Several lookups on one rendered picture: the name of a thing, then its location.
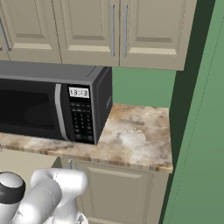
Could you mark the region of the beige drawer front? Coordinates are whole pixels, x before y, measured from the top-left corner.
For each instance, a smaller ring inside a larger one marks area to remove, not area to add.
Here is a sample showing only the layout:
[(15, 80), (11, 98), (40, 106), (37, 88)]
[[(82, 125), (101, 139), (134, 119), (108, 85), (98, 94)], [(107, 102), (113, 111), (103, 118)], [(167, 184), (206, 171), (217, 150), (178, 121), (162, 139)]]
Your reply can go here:
[(18, 150), (2, 149), (0, 151), (0, 172), (18, 174), (25, 181), (26, 190), (31, 188), (31, 176), (35, 170), (51, 167), (61, 167), (58, 157)]

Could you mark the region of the black microwave oven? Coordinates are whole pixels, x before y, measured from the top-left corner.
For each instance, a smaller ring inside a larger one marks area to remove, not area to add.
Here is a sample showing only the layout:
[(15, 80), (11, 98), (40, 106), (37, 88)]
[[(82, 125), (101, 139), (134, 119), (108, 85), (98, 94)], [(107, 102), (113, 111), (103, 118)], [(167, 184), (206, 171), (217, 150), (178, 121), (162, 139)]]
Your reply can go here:
[(70, 142), (97, 144), (113, 106), (110, 66), (0, 61), (0, 132), (64, 140), (56, 83)]

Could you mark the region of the beige lower cupboard door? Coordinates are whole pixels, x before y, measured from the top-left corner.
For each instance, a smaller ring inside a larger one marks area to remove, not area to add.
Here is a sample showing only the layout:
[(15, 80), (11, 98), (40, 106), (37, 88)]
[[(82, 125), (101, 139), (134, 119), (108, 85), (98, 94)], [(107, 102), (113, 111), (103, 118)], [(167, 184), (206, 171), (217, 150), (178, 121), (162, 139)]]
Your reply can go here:
[(89, 224), (146, 224), (151, 177), (147, 172), (87, 164), (72, 167), (88, 176), (80, 208)]

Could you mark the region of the beige cupboard door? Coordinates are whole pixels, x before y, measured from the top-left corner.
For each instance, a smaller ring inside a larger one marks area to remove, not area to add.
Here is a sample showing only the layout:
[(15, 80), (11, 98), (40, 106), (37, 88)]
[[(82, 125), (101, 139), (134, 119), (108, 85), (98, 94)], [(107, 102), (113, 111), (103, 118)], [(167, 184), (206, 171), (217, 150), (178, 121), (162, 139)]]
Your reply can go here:
[(0, 0), (11, 61), (60, 63), (53, 0)]
[[(120, 65), (182, 71), (197, 0), (121, 0)], [(124, 5), (128, 5), (123, 57)]]
[(88, 176), (80, 208), (89, 224), (146, 224), (151, 177), (147, 172), (87, 164), (72, 167)]
[[(120, 0), (52, 0), (63, 64), (119, 66)], [(111, 56), (110, 5), (115, 5)]]

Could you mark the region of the beige upper cupboard door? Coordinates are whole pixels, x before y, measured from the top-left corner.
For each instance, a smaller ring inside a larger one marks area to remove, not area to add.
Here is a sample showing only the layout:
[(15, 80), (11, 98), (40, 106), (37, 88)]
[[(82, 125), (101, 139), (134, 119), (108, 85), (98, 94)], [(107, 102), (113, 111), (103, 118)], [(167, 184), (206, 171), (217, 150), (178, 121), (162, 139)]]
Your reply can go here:
[(11, 61), (60, 63), (53, 0), (0, 0)]
[[(63, 64), (119, 66), (120, 0), (52, 0)], [(115, 5), (111, 56), (110, 5)]]
[[(197, 0), (121, 0), (120, 65), (182, 71)], [(124, 5), (128, 5), (123, 57)]]

